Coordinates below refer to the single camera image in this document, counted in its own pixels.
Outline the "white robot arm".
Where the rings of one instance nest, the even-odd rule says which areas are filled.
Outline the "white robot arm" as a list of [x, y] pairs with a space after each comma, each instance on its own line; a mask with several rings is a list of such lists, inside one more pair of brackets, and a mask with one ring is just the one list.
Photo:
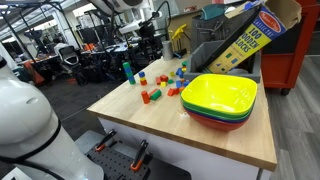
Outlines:
[[104, 180], [63, 128], [46, 96], [0, 66], [0, 156], [37, 180]]

